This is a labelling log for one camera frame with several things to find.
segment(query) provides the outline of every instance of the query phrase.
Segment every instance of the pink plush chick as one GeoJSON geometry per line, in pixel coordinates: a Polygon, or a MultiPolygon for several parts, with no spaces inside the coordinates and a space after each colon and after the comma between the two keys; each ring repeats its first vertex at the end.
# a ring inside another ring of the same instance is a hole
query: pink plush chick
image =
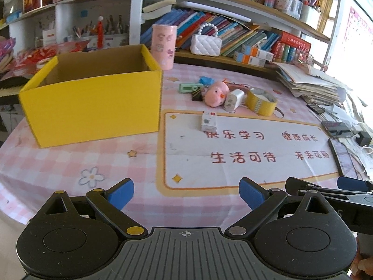
{"type": "Polygon", "coordinates": [[[211,85],[205,95],[205,103],[211,107],[217,107],[224,103],[226,96],[229,94],[228,86],[217,81],[211,85]]]}

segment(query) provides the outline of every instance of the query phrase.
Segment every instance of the yellow tape roll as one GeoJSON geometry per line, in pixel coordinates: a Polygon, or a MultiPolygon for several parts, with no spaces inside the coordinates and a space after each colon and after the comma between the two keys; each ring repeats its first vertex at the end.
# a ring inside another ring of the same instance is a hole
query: yellow tape roll
{"type": "Polygon", "coordinates": [[[276,108],[277,99],[269,92],[253,87],[247,92],[245,104],[254,113],[269,117],[276,108]]]}

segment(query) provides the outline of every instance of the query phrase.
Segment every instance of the floor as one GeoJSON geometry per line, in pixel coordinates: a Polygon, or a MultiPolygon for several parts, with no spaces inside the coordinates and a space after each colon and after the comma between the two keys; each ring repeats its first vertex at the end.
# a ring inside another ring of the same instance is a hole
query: floor
{"type": "Polygon", "coordinates": [[[25,276],[16,254],[16,242],[25,225],[0,210],[0,279],[21,280],[25,276]]]}

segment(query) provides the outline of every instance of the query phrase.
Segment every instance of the white flower drawing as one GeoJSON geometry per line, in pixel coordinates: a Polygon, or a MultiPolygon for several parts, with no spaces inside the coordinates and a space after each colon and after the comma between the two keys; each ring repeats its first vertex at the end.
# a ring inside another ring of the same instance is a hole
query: white flower drawing
{"type": "Polygon", "coordinates": [[[91,170],[85,169],[81,172],[82,178],[79,179],[79,185],[85,185],[88,183],[88,186],[91,189],[94,189],[97,186],[97,182],[105,180],[105,176],[98,173],[98,167],[92,167],[91,170]]]}

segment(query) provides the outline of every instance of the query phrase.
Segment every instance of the quilted handbag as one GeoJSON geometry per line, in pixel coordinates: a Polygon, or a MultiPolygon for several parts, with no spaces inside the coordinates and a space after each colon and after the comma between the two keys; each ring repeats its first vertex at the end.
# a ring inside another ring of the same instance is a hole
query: quilted handbag
{"type": "Polygon", "coordinates": [[[200,25],[198,33],[192,36],[190,51],[195,55],[218,57],[220,55],[221,39],[218,37],[218,29],[214,24],[205,23],[200,25]],[[202,29],[211,26],[215,29],[213,36],[201,35],[202,29]]]}

